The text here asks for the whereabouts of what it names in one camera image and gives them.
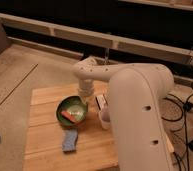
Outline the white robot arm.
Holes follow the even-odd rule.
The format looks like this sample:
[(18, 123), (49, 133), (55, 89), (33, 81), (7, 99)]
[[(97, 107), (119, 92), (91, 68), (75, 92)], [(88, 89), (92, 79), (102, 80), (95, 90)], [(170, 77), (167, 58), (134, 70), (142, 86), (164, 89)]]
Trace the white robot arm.
[(93, 93), (94, 80), (108, 83), (107, 102), (120, 171), (173, 171), (159, 102), (174, 86), (161, 64), (99, 65), (92, 57), (73, 66), (79, 91)]

